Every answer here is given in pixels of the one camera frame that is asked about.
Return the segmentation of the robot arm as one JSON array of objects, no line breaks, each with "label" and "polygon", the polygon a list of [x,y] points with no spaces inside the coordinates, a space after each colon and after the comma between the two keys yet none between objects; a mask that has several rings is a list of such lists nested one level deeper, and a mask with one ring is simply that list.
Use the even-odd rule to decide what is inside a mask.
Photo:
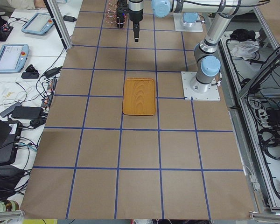
[{"label": "robot arm", "polygon": [[[151,1],[151,7],[153,12],[158,17],[164,17],[169,12],[180,13],[184,4],[184,0],[153,0]],[[140,21],[143,19],[143,6],[142,0],[117,0],[116,1],[116,24],[118,28],[122,28],[126,16],[130,15],[130,20],[133,22],[134,31],[140,30]],[[198,13],[183,13],[181,17],[181,24],[188,25],[195,23],[198,19]]]},{"label": "robot arm", "polygon": [[221,63],[213,56],[217,44],[235,15],[242,15],[254,7],[269,3],[268,0],[153,0],[151,7],[159,18],[169,13],[215,13],[216,16],[205,36],[194,50],[198,71],[190,81],[193,91],[204,94],[219,73]]}]

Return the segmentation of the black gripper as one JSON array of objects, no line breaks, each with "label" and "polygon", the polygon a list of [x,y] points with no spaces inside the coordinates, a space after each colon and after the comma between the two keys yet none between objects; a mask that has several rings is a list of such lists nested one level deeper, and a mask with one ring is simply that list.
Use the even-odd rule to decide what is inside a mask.
[{"label": "black gripper", "polygon": [[116,4],[116,25],[118,28],[123,28],[128,14],[127,0],[117,0]]},{"label": "black gripper", "polygon": [[139,41],[140,36],[140,24],[143,19],[144,0],[129,0],[128,12],[129,18],[133,22],[134,41]]}]

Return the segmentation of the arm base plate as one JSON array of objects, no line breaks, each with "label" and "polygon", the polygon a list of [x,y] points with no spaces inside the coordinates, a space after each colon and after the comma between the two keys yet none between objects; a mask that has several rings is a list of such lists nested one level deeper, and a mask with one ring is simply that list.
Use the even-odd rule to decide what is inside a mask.
[{"label": "arm base plate", "polygon": [[196,72],[181,72],[184,100],[220,101],[216,80],[210,84],[201,84],[196,79]]},{"label": "arm base plate", "polygon": [[174,13],[175,31],[178,32],[203,32],[202,23],[199,14],[195,13]]}]

